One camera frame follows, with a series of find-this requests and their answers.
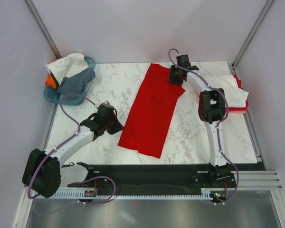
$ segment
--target white towel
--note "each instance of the white towel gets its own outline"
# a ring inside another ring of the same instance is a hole
[[[222,88],[225,91],[225,98],[228,102],[229,107],[246,107],[248,92],[238,87],[237,81],[233,75],[202,76],[210,83],[210,85],[216,88]]]
[[[70,54],[47,64],[47,71],[52,72],[60,84],[64,77],[74,76],[89,67],[84,58],[85,56],[81,53]]]

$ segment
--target blue-gray cloth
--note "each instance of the blue-gray cloth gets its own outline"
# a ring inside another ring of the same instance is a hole
[[[82,94],[85,86],[95,78],[95,72],[91,68],[87,68],[72,77],[64,77],[57,89],[58,93],[66,94]]]

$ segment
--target white marble tabletop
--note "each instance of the white marble tabletop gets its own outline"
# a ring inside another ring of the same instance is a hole
[[[170,63],[160,63],[170,67]],[[201,74],[230,74],[226,62],[196,62]],[[150,63],[97,64],[96,78],[91,82],[87,97],[100,105],[109,101],[118,111],[118,119],[125,124],[138,89]],[[201,164],[209,162],[209,142],[204,123],[198,116],[198,94],[184,83],[185,93],[179,97],[171,120],[160,159],[119,147],[121,132],[105,133],[75,153],[66,163],[87,164]],[[81,122],[96,108],[88,101],[79,106],[65,106],[65,110]],[[53,146],[76,129],[76,125],[57,108],[48,145]],[[256,163],[256,156],[242,114],[230,114],[223,125],[226,155],[234,163]]]

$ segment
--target teal basket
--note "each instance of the teal basket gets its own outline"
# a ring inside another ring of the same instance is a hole
[[[95,69],[95,61],[91,58],[91,57],[87,57],[85,56],[85,61],[86,63],[89,65],[89,67],[91,69]],[[91,82],[89,82],[83,93],[82,93],[82,96],[86,97],[86,94],[87,94],[87,91],[89,90],[90,88],[90,85],[91,85]],[[46,86],[46,88],[44,89],[44,92],[43,92],[43,95],[44,97],[52,102],[52,103],[55,103],[55,104],[59,104],[60,103],[60,100],[62,99],[63,95],[58,93],[54,88],[50,87],[50,86]],[[83,101],[85,100],[84,97],[79,97],[75,100],[65,100],[62,102],[63,105],[70,105],[70,106],[74,106],[74,105],[80,105],[81,103],[83,103]]]

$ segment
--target shiny floor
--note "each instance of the shiny floor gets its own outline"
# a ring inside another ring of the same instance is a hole
[[[48,213],[71,200],[37,199]],[[238,191],[225,206],[200,200],[114,200],[75,204],[47,217],[31,210],[27,228],[280,228],[269,191]]]

